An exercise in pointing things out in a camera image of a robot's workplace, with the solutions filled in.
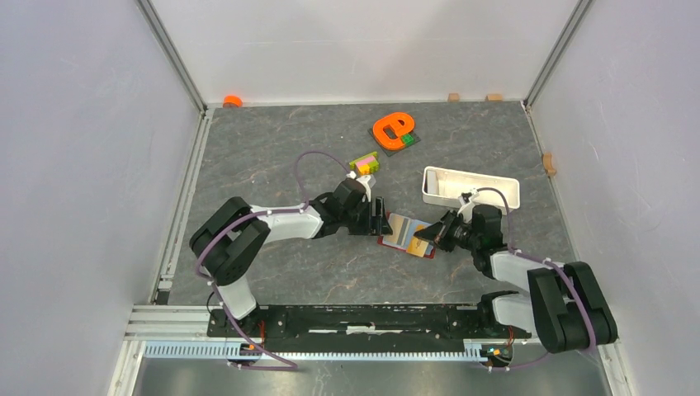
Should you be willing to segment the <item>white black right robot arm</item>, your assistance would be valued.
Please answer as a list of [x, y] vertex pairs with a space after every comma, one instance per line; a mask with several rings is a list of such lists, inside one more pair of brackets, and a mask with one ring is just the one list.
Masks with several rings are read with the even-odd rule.
[[414, 236], [444, 252], [465, 249], [482, 275], [516, 287], [482, 299], [485, 309], [476, 323], [483, 334], [497, 337], [513, 326], [537, 337], [551, 354], [617, 341], [617, 322], [588, 263], [528, 256], [504, 241], [506, 216], [499, 207], [470, 208], [471, 217], [449, 210]]

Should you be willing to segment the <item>red leather card holder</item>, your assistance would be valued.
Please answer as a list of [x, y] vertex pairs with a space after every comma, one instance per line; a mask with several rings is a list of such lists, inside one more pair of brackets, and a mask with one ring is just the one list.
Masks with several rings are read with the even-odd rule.
[[381, 246], [394, 248], [414, 257], [434, 258], [435, 247], [414, 236], [417, 231], [427, 228], [430, 223], [393, 213], [388, 214], [388, 221], [392, 234], [381, 235], [377, 239]]

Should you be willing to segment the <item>gold VIP credit card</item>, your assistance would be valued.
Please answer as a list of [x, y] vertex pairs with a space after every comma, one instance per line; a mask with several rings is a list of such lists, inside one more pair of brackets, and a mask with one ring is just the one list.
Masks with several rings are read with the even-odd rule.
[[433, 245], [425, 240], [412, 236], [405, 251], [415, 257], [432, 258], [434, 256]]

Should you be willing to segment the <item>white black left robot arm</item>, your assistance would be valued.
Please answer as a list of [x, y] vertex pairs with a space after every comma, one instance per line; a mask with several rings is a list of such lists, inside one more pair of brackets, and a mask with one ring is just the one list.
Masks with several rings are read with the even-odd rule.
[[265, 244], [325, 238], [340, 228], [357, 236], [392, 233], [383, 198], [371, 192], [373, 183], [372, 177], [346, 177], [334, 191], [285, 207], [250, 205], [234, 196], [191, 236], [197, 273], [211, 283], [232, 330], [245, 337], [258, 329], [258, 302], [247, 273]]

